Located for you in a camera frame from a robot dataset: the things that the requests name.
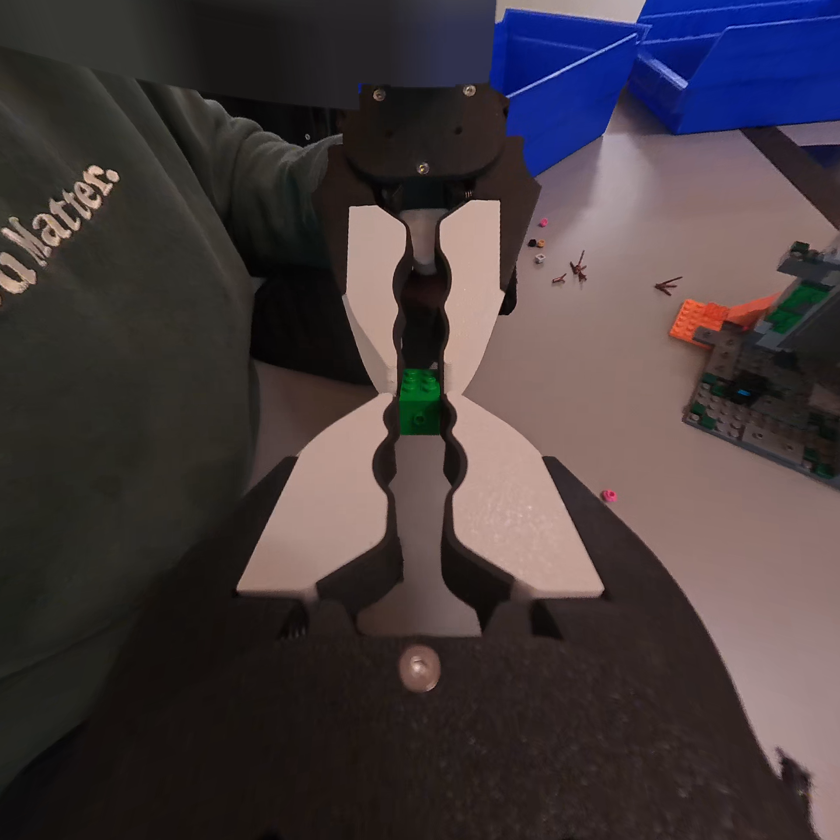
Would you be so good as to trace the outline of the green square tile with stud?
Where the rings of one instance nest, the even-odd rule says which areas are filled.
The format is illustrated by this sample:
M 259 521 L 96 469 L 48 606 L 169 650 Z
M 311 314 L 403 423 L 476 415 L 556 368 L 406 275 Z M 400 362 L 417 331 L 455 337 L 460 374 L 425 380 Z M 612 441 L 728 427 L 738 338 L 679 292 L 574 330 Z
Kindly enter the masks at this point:
M 440 395 L 402 393 L 399 399 L 400 435 L 437 436 L 440 434 Z

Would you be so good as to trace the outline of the grey desk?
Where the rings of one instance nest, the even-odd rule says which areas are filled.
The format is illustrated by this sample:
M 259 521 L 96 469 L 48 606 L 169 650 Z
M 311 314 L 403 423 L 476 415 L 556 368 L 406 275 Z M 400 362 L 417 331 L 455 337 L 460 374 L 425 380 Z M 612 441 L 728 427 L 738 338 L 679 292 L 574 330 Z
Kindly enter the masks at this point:
M 430 184 L 398 214 L 396 408 L 410 259 L 446 281 L 431 337 L 446 424 L 447 209 Z M 367 637 L 334 601 L 241 596 L 265 642 L 230 667 L 223 838 L 815 838 L 807 796 L 756 742 L 719 652 L 659 560 L 545 458 L 605 587 L 500 604 L 477 637 Z

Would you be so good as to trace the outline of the blue plastic bin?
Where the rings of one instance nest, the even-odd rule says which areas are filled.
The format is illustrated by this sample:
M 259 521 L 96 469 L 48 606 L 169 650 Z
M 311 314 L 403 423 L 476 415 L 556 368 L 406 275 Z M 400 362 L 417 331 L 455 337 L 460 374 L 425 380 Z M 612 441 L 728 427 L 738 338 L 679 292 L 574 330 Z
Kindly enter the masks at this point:
M 496 24 L 491 86 L 509 100 L 532 176 L 606 131 L 649 26 L 508 9 Z
M 675 134 L 839 119 L 838 1 L 647 1 L 627 87 Z

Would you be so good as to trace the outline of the person's green sweatshirt torso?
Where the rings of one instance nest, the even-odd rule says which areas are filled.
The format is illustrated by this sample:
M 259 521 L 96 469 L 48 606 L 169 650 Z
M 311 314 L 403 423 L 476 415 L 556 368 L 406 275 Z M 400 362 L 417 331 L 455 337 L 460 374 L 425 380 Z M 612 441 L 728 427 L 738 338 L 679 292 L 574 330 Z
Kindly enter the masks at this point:
M 2 788 L 244 488 L 243 222 L 284 152 L 181 89 L 2 49 Z

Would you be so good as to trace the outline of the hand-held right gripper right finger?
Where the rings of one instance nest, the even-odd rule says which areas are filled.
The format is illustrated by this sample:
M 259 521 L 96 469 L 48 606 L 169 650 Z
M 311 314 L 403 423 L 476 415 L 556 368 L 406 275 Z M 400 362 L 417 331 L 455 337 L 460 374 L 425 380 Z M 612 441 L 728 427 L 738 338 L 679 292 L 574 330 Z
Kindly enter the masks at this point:
M 464 395 L 444 399 L 447 588 L 487 625 L 507 602 L 596 599 L 605 587 L 549 462 Z

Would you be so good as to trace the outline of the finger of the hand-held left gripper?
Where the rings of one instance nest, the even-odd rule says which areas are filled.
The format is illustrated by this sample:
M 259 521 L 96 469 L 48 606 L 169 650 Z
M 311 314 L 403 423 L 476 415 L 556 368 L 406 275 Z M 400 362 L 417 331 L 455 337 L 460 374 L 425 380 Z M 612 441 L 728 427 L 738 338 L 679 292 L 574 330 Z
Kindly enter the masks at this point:
M 437 239 L 449 272 L 444 304 L 444 393 L 463 394 L 487 351 L 505 296 L 501 290 L 501 206 L 471 200 L 443 217 Z
M 394 278 L 408 243 L 402 219 L 377 205 L 350 207 L 343 305 L 364 368 L 380 394 L 397 391 Z

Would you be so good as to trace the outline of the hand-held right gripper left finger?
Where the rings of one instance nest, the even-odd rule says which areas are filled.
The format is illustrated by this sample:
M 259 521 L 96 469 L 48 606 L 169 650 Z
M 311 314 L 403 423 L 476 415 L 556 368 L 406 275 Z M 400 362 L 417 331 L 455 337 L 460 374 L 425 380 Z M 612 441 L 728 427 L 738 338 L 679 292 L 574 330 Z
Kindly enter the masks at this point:
M 389 487 L 395 408 L 394 394 L 379 394 L 294 458 L 238 595 L 334 601 L 356 616 L 402 580 Z

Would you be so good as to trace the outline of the toy brick building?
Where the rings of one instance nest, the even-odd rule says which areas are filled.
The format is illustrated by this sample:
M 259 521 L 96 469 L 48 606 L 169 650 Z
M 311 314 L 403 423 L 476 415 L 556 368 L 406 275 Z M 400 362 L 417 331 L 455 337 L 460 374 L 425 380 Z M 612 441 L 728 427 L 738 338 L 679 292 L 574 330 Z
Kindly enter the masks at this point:
M 839 236 L 794 242 L 778 271 L 778 295 L 680 307 L 669 336 L 708 351 L 682 419 L 837 490 Z

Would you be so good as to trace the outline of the person's left hand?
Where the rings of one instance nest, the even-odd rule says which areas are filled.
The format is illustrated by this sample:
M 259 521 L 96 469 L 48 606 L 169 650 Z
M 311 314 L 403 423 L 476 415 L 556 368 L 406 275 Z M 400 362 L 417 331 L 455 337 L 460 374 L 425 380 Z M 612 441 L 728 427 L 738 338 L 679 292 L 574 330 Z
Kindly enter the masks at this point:
M 403 284 L 401 302 L 405 308 L 435 311 L 443 305 L 446 290 L 446 281 L 439 274 L 412 271 Z

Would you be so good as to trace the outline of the black mesh cushion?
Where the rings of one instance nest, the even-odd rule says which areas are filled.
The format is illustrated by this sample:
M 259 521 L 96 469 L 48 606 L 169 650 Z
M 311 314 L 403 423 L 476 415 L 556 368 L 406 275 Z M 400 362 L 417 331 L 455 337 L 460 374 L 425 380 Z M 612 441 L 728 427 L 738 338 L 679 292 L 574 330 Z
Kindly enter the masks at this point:
M 250 354 L 278 368 L 371 385 L 329 268 L 282 266 L 259 283 Z

